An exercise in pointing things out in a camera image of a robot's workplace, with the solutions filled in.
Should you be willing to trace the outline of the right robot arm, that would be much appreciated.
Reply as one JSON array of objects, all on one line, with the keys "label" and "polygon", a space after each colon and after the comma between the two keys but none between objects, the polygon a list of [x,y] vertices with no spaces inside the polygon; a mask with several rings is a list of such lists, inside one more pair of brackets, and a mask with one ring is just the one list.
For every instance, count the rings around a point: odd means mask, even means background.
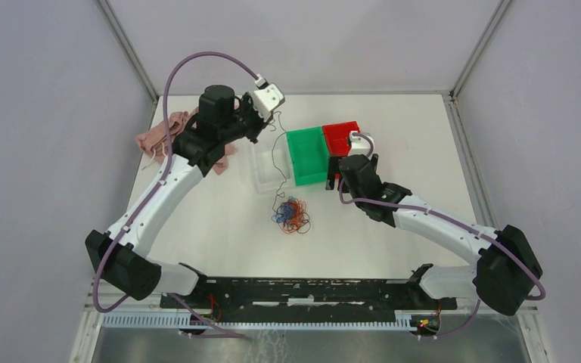
[{"label": "right robot arm", "polygon": [[327,187],[343,204],[353,204],[371,220],[421,236],[460,257],[461,266],[424,268],[408,285],[407,300],[425,309],[436,299],[478,299],[492,310],[515,315],[525,301],[542,301],[543,270],[517,227],[496,229],[452,216],[402,185],[382,181],[376,154],[329,160]]}]

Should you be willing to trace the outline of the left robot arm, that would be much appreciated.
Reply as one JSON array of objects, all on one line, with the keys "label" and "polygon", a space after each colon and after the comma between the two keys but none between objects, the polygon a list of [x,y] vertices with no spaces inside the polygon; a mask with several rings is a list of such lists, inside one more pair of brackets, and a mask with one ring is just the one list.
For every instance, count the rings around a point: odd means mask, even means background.
[{"label": "left robot arm", "polygon": [[207,286],[183,264],[152,262],[152,245],[183,198],[225,156],[226,145],[246,138],[256,143],[284,103],[275,84],[265,84],[241,98],[232,88],[211,85],[199,97],[198,111],[172,143],[139,199],[106,232],[91,231],[85,248],[96,280],[104,280],[126,297],[142,300],[152,293],[177,293],[187,306],[206,302]]}]

